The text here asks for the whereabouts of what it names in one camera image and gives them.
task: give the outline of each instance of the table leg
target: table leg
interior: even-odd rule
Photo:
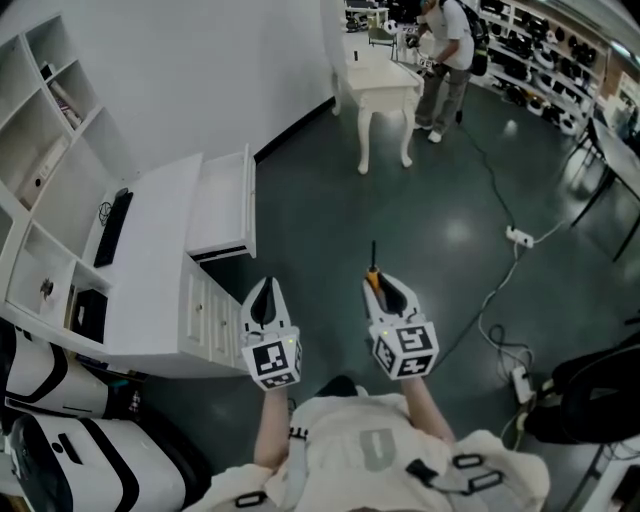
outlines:
[[[624,242],[622,242],[622,246],[618,250],[618,253],[613,258],[614,263],[620,259],[620,256],[622,256],[622,253],[627,248],[627,245],[629,245],[629,242],[631,242],[631,239],[633,238],[633,235],[636,234],[636,231],[638,230],[638,226],[640,226],[640,215],[638,215],[638,218],[636,219],[635,224],[631,228],[631,231],[627,235],[627,238],[624,239]]]
[[[340,101],[340,79],[338,78],[338,74],[335,71],[331,75],[331,86],[333,88],[333,97],[336,100],[336,104],[333,106],[331,113],[334,116],[337,116],[340,115],[342,103]]]
[[[584,217],[584,215],[589,211],[589,209],[595,204],[595,202],[598,200],[598,197],[600,197],[600,195],[602,194],[602,192],[604,192],[606,189],[608,189],[612,184],[613,181],[616,179],[616,175],[611,172],[611,169],[609,169],[609,167],[606,168],[606,170],[604,171],[605,173],[607,173],[605,175],[605,177],[602,179],[602,181],[600,182],[600,185],[598,186],[598,189],[594,192],[594,194],[591,196],[591,199],[589,199],[589,202],[587,203],[587,206],[584,207],[584,210],[582,210],[580,212],[580,215],[578,215],[578,217],[576,218],[576,220],[574,220],[571,223],[571,227],[575,226],[582,217]]]
[[[369,172],[369,125],[371,124],[371,116],[373,112],[367,107],[360,107],[358,114],[358,134],[360,135],[360,165],[358,172],[367,174]]]
[[[409,158],[409,142],[411,141],[411,136],[413,135],[413,128],[416,124],[416,114],[413,108],[405,107],[403,110],[404,119],[407,123],[405,128],[404,137],[402,138],[402,145],[400,146],[400,159],[402,160],[402,165],[406,167],[411,167],[413,160]]]

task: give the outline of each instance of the person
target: person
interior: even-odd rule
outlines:
[[[267,391],[253,464],[214,476],[187,510],[541,510],[549,492],[542,460],[507,451],[486,431],[457,442],[422,378],[401,388],[371,397],[336,377],[291,422],[287,388]],[[499,481],[487,486],[487,475]]]
[[[469,21],[458,0],[423,0],[420,37],[433,33],[435,47],[433,74],[425,77],[422,99],[416,111],[416,129],[431,130],[429,140],[438,144],[462,105],[471,78],[473,38]],[[449,93],[442,111],[434,120],[438,91],[449,75]]]

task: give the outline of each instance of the open drawer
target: open drawer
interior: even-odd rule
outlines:
[[[249,152],[202,164],[186,251],[196,262],[249,253],[256,257],[256,162]]]

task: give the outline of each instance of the backpack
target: backpack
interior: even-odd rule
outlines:
[[[462,11],[467,17],[469,22],[469,29],[471,30],[471,38],[473,39],[473,60],[471,61],[471,67],[469,71],[476,76],[484,76],[487,73],[487,67],[489,64],[487,49],[489,47],[489,28],[487,22],[478,16],[478,13],[471,9],[461,0],[456,0],[458,5],[462,7]]]

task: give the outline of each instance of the dark green floor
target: dark green floor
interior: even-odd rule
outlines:
[[[515,137],[503,134],[509,120]],[[599,177],[597,166],[570,186],[560,164],[571,141],[540,118],[471,88],[463,123],[495,168],[517,226],[538,237],[576,215]],[[442,144],[416,133],[414,165],[399,162],[401,116],[374,116],[371,168],[356,171],[355,106],[330,112],[297,133],[260,164],[257,174],[258,258],[205,265],[242,302],[264,275],[277,277],[304,346],[303,381],[290,388],[303,401],[332,376],[347,373],[371,393],[397,391],[369,356],[361,280],[372,239],[384,271],[411,286],[436,326],[442,353],[457,349],[427,383],[462,437],[476,429],[499,434],[515,412],[514,397],[496,373],[496,353],[475,328],[460,333],[512,262],[505,212],[491,191],[483,156],[460,128]],[[638,213],[617,186],[577,228],[563,228],[526,254],[485,313],[507,341],[535,351],[535,374],[611,346],[628,332],[624,319],[640,307],[638,252],[631,244],[611,259]],[[217,470],[250,460],[261,392],[248,378],[151,379],[145,399],[162,410]],[[549,510],[560,510],[594,449],[542,446],[552,474]]]

